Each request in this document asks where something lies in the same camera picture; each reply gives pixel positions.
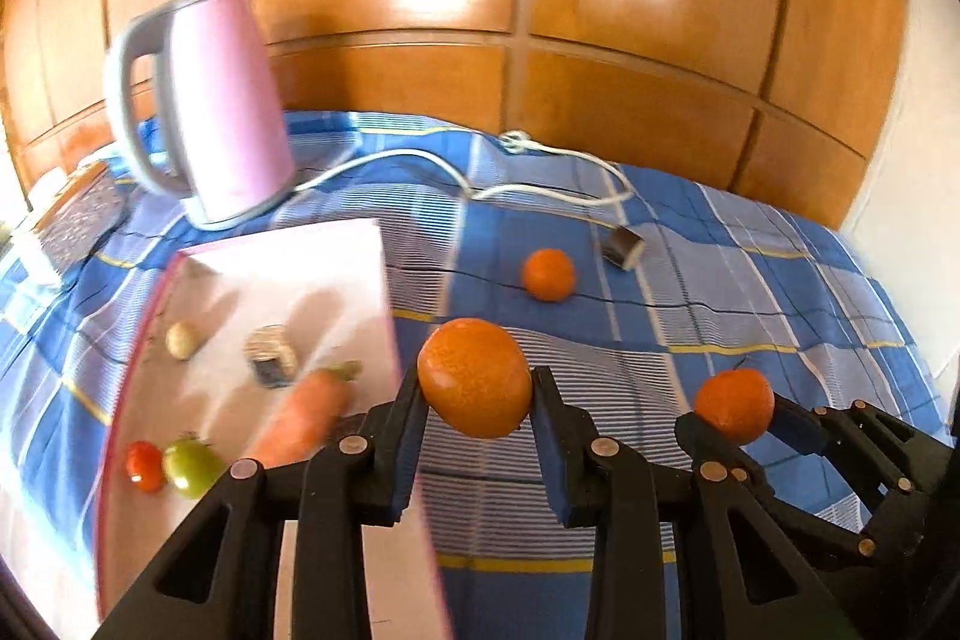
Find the mandarin orange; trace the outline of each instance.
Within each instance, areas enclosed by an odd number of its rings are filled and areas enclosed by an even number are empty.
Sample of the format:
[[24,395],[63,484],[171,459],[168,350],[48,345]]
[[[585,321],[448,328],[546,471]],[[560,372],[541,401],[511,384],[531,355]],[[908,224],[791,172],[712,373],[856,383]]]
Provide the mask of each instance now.
[[486,320],[450,320],[416,357],[424,398],[468,437],[506,437],[533,396],[526,357],[510,333]]
[[577,287],[577,271],[563,250],[544,247],[523,263],[523,287],[541,302],[563,301]]
[[707,380],[693,411],[737,445],[753,442],[774,416],[774,392],[755,369],[729,369]]

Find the carrot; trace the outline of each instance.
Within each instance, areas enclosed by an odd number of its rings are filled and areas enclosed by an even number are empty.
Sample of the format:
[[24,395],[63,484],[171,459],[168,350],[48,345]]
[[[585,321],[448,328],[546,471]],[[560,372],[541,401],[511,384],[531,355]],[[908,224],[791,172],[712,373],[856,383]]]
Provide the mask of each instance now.
[[267,469],[309,458],[350,403],[349,380],[359,362],[345,362],[304,375],[280,404],[248,456]]

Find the screw head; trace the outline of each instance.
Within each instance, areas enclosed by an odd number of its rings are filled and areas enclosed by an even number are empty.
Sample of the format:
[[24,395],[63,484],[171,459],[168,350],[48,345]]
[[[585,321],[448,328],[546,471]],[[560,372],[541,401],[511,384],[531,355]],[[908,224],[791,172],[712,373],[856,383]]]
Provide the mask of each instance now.
[[719,461],[704,461],[700,465],[700,475],[709,482],[722,482],[727,480],[727,468]]
[[348,434],[347,437],[340,440],[337,447],[340,448],[341,453],[345,453],[347,456],[356,456],[357,453],[366,451],[368,444],[366,437],[360,437],[360,434]]
[[611,437],[597,437],[590,444],[590,450],[597,456],[616,456],[620,452],[620,445]]
[[230,466],[230,477],[234,480],[247,480],[248,477],[256,475],[256,467],[256,461],[252,458],[241,458]]

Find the small can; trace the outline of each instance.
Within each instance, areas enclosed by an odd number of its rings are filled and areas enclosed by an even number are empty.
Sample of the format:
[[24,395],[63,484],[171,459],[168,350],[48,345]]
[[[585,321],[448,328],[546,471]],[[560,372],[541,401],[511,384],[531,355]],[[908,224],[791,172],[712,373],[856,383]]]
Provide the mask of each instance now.
[[626,226],[617,226],[608,234],[601,248],[603,257],[621,269],[632,269],[640,262],[643,238]]
[[256,381],[265,389],[289,386],[299,369],[294,346],[280,324],[261,326],[251,332],[244,342],[243,356],[251,365]]

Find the bed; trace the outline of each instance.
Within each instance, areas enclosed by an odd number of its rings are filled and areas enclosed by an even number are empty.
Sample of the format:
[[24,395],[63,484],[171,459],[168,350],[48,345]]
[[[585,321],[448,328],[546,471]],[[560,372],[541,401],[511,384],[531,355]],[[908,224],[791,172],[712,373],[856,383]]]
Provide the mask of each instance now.
[[[512,156],[495,138],[423,116],[292,113],[288,121],[298,164],[309,169],[414,145],[470,172],[479,187],[506,180],[588,196],[613,189],[587,162]],[[176,250],[231,234],[377,218],[403,365],[434,324],[490,319],[515,335],[528,360],[553,367],[565,400],[589,410],[603,434],[659,463],[688,466],[673,421],[705,379],[736,365],[759,369],[776,392],[808,408],[864,399],[944,434],[916,345],[842,239],[741,196],[623,167],[639,196],[622,205],[572,207],[527,194],[470,202],[429,164],[386,159],[211,234],[109,160],[127,194],[126,220],[63,292],[37,290],[10,256],[0,289],[0,448],[16,465],[5,485],[34,509],[42,536],[88,589],[104,439],[138,317]],[[603,235],[619,224],[645,240],[635,272],[601,260]],[[578,269],[577,292],[560,306],[531,300],[518,280],[522,259],[544,245],[568,252]],[[797,456],[769,434],[747,450],[767,466],[781,499],[862,525],[856,497],[822,459]],[[431,414],[421,480],[458,638],[583,636],[592,530],[560,528],[546,506],[528,423],[478,441]],[[669,583],[668,528],[662,538]],[[675,587],[668,595],[676,599]]]

